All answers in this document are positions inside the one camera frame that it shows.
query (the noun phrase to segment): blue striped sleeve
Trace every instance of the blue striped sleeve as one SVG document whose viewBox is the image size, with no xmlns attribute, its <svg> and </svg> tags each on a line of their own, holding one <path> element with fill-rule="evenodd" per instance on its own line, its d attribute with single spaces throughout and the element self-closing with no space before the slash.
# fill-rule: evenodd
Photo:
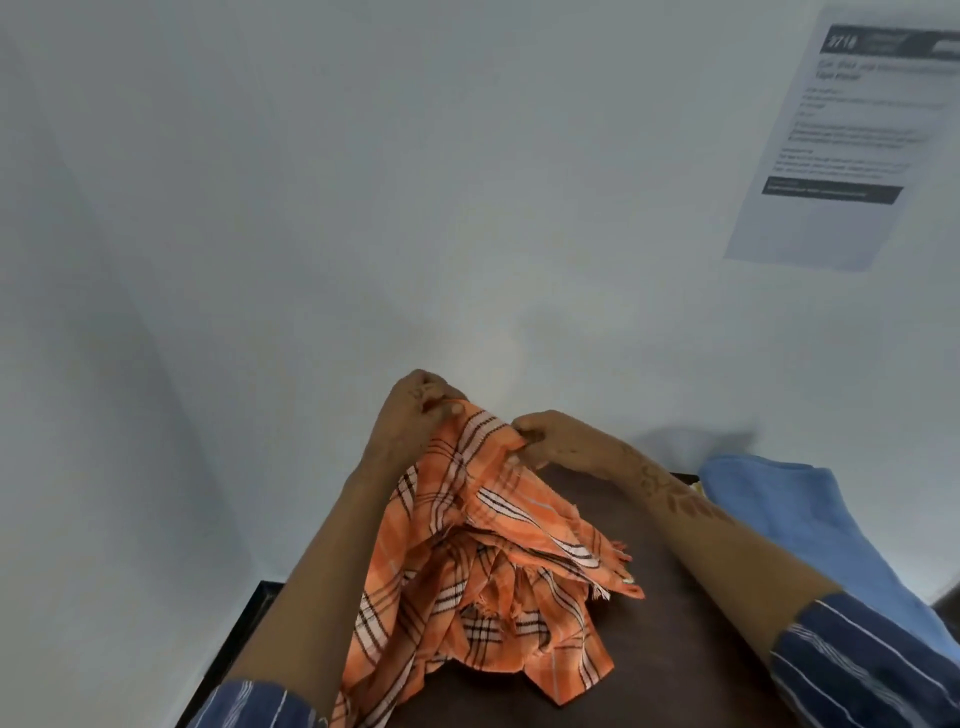
<svg viewBox="0 0 960 728">
<path fill-rule="evenodd" d="M 237 680 L 217 688 L 189 728 L 326 728 L 326 720 L 279 685 Z"/>
<path fill-rule="evenodd" d="M 817 728 L 960 726 L 960 667 L 845 593 L 800 612 L 770 669 Z"/>
</svg>

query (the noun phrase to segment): poster on wall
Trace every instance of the poster on wall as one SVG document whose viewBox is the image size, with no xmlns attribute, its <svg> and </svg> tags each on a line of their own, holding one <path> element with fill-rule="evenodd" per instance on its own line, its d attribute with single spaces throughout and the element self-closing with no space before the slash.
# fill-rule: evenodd
<svg viewBox="0 0 960 728">
<path fill-rule="evenodd" d="M 958 96 L 960 16 L 823 10 L 725 257 L 867 270 Z"/>
</svg>

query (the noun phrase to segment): person's right arm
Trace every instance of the person's right arm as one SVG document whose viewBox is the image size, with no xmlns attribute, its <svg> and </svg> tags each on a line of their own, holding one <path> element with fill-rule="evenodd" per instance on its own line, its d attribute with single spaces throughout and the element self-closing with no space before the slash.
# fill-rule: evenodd
<svg viewBox="0 0 960 728">
<path fill-rule="evenodd" d="M 834 581 L 735 521 L 667 470 L 616 438 L 561 412 L 526 415 L 517 457 L 612 481 L 645 507 L 663 538 L 764 663 L 808 604 L 840 592 Z"/>
</svg>

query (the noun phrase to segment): orange cloth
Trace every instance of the orange cloth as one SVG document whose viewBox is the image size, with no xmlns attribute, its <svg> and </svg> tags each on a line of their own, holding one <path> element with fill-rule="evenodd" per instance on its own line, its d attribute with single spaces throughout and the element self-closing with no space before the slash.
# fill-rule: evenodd
<svg viewBox="0 0 960 728">
<path fill-rule="evenodd" d="M 628 561 L 469 402 L 399 480 L 377 534 L 333 725 L 380 726 L 447 660 L 523 670 L 563 705 L 613 668 L 585 603 L 643 597 Z"/>
</svg>

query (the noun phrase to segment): blue towel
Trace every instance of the blue towel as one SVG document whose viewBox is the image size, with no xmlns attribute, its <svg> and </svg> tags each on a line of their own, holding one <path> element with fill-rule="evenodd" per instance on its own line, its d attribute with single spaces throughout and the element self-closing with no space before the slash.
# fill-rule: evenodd
<svg viewBox="0 0 960 728">
<path fill-rule="evenodd" d="M 700 469 L 714 503 L 829 576 L 953 662 L 960 645 L 860 532 L 827 468 L 719 455 Z"/>
</svg>

